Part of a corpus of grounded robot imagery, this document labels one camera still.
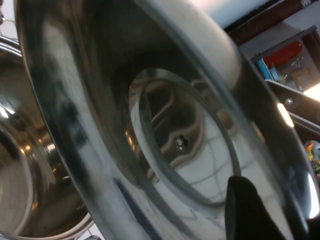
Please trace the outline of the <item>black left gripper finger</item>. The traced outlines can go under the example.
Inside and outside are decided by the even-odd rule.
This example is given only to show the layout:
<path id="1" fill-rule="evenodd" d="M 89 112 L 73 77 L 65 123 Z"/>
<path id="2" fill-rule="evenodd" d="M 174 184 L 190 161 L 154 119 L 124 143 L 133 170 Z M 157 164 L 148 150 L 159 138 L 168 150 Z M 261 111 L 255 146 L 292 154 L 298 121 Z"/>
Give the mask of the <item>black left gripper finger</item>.
<path id="1" fill-rule="evenodd" d="M 284 240 L 253 183 L 242 176 L 228 179 L 224 210 L 227 240 Z"/>

